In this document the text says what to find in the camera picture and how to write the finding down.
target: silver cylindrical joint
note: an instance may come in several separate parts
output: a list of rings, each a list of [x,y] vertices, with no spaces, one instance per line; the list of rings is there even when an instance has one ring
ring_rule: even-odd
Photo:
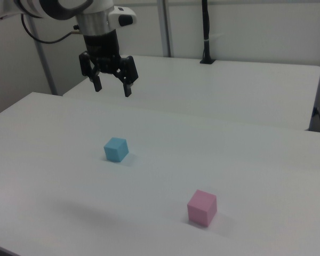
[[[102,12],[77,15],[79,30],[85,36],[101,36],[113,31],[108,22],[108,14],[113,10],[114,7]]]

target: blue cube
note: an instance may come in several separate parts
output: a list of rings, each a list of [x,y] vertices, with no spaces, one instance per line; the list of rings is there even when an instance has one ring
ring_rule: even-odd
[[[107,160],[120,163],[128,155],[128,145],[125,139],[112,138],[105,145]]]

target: table surface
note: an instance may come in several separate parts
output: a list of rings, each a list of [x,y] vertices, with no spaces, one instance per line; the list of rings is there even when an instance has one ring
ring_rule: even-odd
[[[188,222],[196,189],[217,195],[208,228]],[[320,255],[320,134],[33,93],[0,114],[0,247]]]
[[[101,74],[65,97],[297,130],[309,128],[320,67],[135,56],[139,79],[125,99],[121,82]]]

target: black pole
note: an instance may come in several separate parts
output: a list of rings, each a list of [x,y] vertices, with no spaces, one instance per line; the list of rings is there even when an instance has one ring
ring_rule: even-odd
[[[203,28],[204,28],[204,54],[201,64],[212,64],[215,60],[211,59],[210,56],[210,17],[209,10],[207,8],[207,0],[202,0],[203,8]]]

